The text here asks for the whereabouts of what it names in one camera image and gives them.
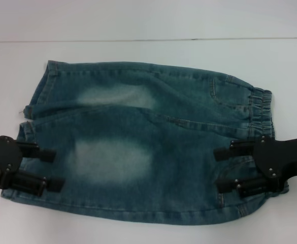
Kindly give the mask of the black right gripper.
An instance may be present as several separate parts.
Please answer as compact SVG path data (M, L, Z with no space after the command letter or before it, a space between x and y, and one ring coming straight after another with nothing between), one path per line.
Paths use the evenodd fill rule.
M216 161L250 157L262 176L248 178L219 178L215 180L220 194L237 191L241 198L281 190L288 179L297 176L297 139L278 141L269 136L257 140L232 140L228 147L213 150Z

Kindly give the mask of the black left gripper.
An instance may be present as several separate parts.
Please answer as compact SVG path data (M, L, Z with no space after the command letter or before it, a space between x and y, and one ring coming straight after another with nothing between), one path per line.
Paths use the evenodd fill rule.
M0 136L0 189L9 188L39 197L45 190L61 192L64 178L47 178L23 170L17 172L22 156L53 163L56 151L40 148L36 143L16 142L11 137Z

